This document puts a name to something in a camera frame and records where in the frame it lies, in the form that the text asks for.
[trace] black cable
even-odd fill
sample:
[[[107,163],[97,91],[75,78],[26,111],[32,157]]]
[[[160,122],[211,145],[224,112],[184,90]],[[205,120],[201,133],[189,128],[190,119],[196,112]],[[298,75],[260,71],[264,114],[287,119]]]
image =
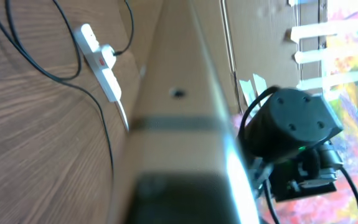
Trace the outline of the black cable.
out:
[[[263,189],[265,191],[267,207],[270,211],[271,217],[273,217],[275,224],[280,224],[280,221],[278,220],[278,217],[277,217],[276,210],[273,208],[273,202],[271,201],[271,193],[270,193],[270,189],[269,189],[268,179],[263,182]]]
[[[64,19],[65,21],[65,24],[67,25],[67,28],[69,30],[69,33],[71,35],[71,38],[72,38],[72,42],[73,42],[73,46],[75,47],[75,53],[77,55],[77,61],[78,61],[78,69],[77,69],[77,72],[75,73],[74,76],[72,77],[67,77],[67,78],[60,78],[60,77],[56,77],[55,75],[53,74],[50,74],[48,71],[44,70],[42,67],[39,66],[39,68],[41,69],[41,72],[42,73],[46,73],[48,74],[48,76],[50,77],[54,77],[56,79],[59,79],[59,80],[73,80],[74,78],[78,77],[80,72],[82,71],[82,60],[80,58],[80,52],[79,52],[79,49],[78,49],[78,45],[77,45],[77,42],[75,41],[75,37],[73,35],[73,31],[72,31],[72,28],[69,24],[69,21],[67,19],[67,17],[65,16],[65,13],[64,11],[62,10],[60,4],[56,1],[56,0],[53,0],[55,6],[57,6],[57,9],[60,11],[61,13],[61,16],[62,18]],[[7,14],[7,21],[9,22],[9,26],[10,26],[10,30],[11,30],[11,34],[12,34],[12,37],[14,38],[15,40],[15,43],[22,49],[22,51],[29,56],[29,58],[27,58],[27,60],[31,60],[33,62],[34,59],[31,57],[31,55],[28,53],[28,51],[24,48],[24,45],[22,44],[19,36],[18,36],[18,33],[17,33],[17,30],[16,30],[16,26],[14,25],[14,22],[13,22],[13,19],[12,19],[12,13],[11,13],[11,5],[10,5],[10,0],[6,0],[6,14]]]
[[[347,182],[348,182],[349,185],[351,186],[351,189],[352,189],[352,191],[353,191],[354,197],[356,198],[357,209],[358,209],[358,191],[357,191],[357,188],[356,188],[356,186],[354,185],[352,178],[351,178],[350,175],[347,173],[347,171],[345,170],[345,168],[341,167],[339,170],[343,173],[343,175],[345,176]]]
[[[303,170],[308,172],[307,179],[319,179],[320,170],[321,170],[321,161],[320,161],[320,154],[318,153],[317,149],[311,148],[308,150],[303,151],[299,157],[299,160],[302,161]]]
[[[131,20],[131,33],[130,33],[130,38],[129,38],[129,42],[128,45],[125,47],[125,49],[117,51],[114,53],[114,56],[119,56],[121,54],[123,54],[125,51],[127,51],[133,41],[133,36],[134,36],[134,18],[133,18],[133,12],[131,11],[131,8],[129,6],[128,0],[125,0],[125,4],[128,7],[129,13],[130,13],[130,20]]]
[[[71,33],[71,36],[74,40],[74,44],[76,46],[76,41],[75,41],[75,37],[73,36],[72,34],[72,30],[69,26],[69,23],[68,23],[68,20],[67,18],[65,17],[64,15],[64,12],[63,10],[61,9],[61,7],[59,6],[59,4],[57,3],[57,0],[53,0],[54,3],[56,4],[56,6],[58,7],[58,9],[60,10],[60,12],[62,13],[62,16],[64,17],[64,20],[65,22],[67,23],[67,26],[68,26],[68,29],[70,30],[70,33]],[[6,9],[7,9],[7,12],[10,10],[10,4],[6,5]],[[13,24],[12,23],[12,17],[11,17],[11,13],[9,13],[9,23],[10,24]],[[77,89],[77,90],[80,90],[82,92],[84,92],[86,95],[88,95],[95,103],[96,105],[98,106],[98,109],[100,110],[100,114],[101,114],[101,120],[103,121],[103,127],[104,127],[104,131],[105,131],[105,135],[106,135],[106,140],[107,140],[107,143],[108,143],[108,148],[109,148],[109,152],[110,152],[110,159],[111,159],[111,168],[113,169],[113,156],[112,156],[112,147],[111,147],[111,141],[110,141],[110,137],[108,135],[108,129],[107,129],[107,126],[106,126],[106,123],[105,123],[105,118],[104,118],[104,114],[103,114],[103,110],[99,104],[99,102],[96,100],[96,98],[91,94],[89,93],[87,90],[85,90],[84,88],[80,87],[80,86],[76,86],[76,85],[73,85],[73,84],[70,84],[70,83],[66,83],[64,82],[64,80],[62,78],[59,78],[59,77],[56,77],[55,75],[51,75],[49,72],[46,72],[40,65],[38,65],[34,60],[33,58],[24,50],[23,47],[20,47],[21,42],[19,41],[19,38],[18,38],[18,35],[16,35],[16,39],[17,39],[17,42],[20,43],[20,45],[13,40],[13,38],[10,36],[10,34],[7,32],[6,28],[2,25],[1,21],[0,21],[0,29],[2,30],[3,34],[6,36],[6,38],[10,41],[10,43],[18,50],[18,52],[34,67],[36,68],[38,71],[40,71],[40,73],[42,73],[43,75],[47,76],[48,78],[50,78],[51,80],[59,83],[59,84],[62,84],[62,85],[65,85],[65,86],[69,86],[71,88],[74,88],[74,89]],[[73,79],[77,77],[77,75],[75,74],[73,77],[70,77],[70,79]]]
[[[249,105],[248,109],[245,111],[245,114],[242,117],[241,120],[241,125],[240,125],[240,129],[238,131],[238,135],[239,136],[243,136],[243,131],[245,129],[245,122],[247,121],[247,118],[249,116],[249,114],[251,113],[251,111],[254,109],[254,107],[256,107],[256,105],[261,102],[262,99],[266,98],[267,96],[277,92],[278,90],[280,90],[280,88],[278,86],[271,86],[269,88],[267,88],[265,91],[263,91],[263,93],[261,93],[252,103],[251,105]]]

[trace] power strip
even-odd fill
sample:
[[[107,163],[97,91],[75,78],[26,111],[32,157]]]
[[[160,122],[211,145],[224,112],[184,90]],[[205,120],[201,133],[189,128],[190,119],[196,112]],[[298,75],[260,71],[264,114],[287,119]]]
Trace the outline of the power strip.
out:
[[[119,101],[122,91],[112,72],[116,62],[113,48],[108,44],[100,46],[89,24],[75,30],[74,35],[108,100]]]

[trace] cardboard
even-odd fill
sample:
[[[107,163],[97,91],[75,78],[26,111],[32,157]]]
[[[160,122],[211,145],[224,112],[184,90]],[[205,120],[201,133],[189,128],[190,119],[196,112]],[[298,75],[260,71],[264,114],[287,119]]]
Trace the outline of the cardboard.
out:
[[[122,20],[127,34],[130,34],[130,15],[123,1],[118,1]],[[139,70],[147,62],[147,57],[156,23],[159,19],[163,0],[131,0],[129,4],[134,14],[134,39],[130,50],[132,51]],[[237,101],[234,92],[234,82],[229,65],[223,17],[220,0],[195,0],[195,9],[198,13],[202,31],[219,74],[225,99],[231,113],[238,113]]]
[[[311,1],[294,7],[288,4],[288,0],[194,1],[231,113],[238,113],[234,73],[237,74],[238,80],[253,80],[255,73],[266,80],[267,86],[293,88],[302,79],[320,77],[319,62],[298,65],[293,55],[301,50],[320,49],[325,43],[324,38],[304,39],[298,45],[286,40],[285,35],[294,26],[315,24],[325,20],[325,0]],[[131,27],[128,10],[123,1],[118,3],[129,34]],[[141,70],[148,57],[163,0],[131,0],[129,3],[135,19],[135,35],[131,51],[138,69]],[[232,43],[232,63],[230,63],[228,39],[225,36],[224,12],[227,15]],[[239,92],[240,104],[245,109],[241,89]]]

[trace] screw hole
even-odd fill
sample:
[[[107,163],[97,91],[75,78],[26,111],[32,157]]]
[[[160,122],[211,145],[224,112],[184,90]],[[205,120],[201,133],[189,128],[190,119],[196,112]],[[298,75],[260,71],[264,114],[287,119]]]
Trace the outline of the screw hole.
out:
[[[173,98],[177,98],[177,99],[181,99],[186,95],[186,92],[184,90],[178,89],[178,88],[173,88],[170,91],[170,94]]]
[[[296,131],[296,127],[294,124],[289,124],[288,126],[290,127],[291,131]]]
[[[318,121],[318,122],[317,122],[317,125],[318,125],[318,127],[319,127],[320,129],[324,128],[324,123],[321,122],[321,121]]]

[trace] wooden panel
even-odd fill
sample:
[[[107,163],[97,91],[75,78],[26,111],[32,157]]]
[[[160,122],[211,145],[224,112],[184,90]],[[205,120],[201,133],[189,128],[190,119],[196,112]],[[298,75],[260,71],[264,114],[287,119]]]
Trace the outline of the wooden panel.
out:
[[[163,0],[130,0],[128,2],[134,14],[134,38],[131,50],[136,59],[138,69],[141,70],[147,63]],[[128,8],[124,1],[119,1],[118,3],[123,24],[129,35],[131,21]],[[234,95],[234,81],[232,80],[228,62],[220,0],[196,0],[194,4],[229,109],[232,113],[238,113],[237,101]]]
[[[128,38],[115,0],[60,0],[72,27],[90,23],[100,43],[116,50]],[[14,0],[13,14],[26,49],[46,70],[76,71],[72,40],[49,0]],[[0,18],[6,22],[4,1]],[[139,85],[133,55],[113,69],[130,115]],[[125,129],[86,63],[72,83],[89,90],[104,109],[116,154]],[[0,223],[105,223],[112,173],[100,115],[78,90],[37,72],[0,31]]]

